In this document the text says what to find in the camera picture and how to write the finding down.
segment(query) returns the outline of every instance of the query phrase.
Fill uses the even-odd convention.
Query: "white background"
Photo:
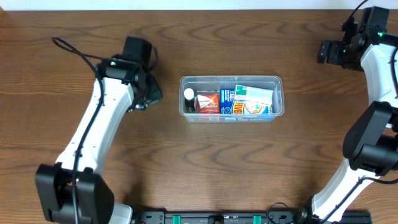
[[[4,10],[354,9],[361,2],[362,0],[0,0],[0,6]],[[369,0],[364,7],[369,6],[398,9],[398,0]]]

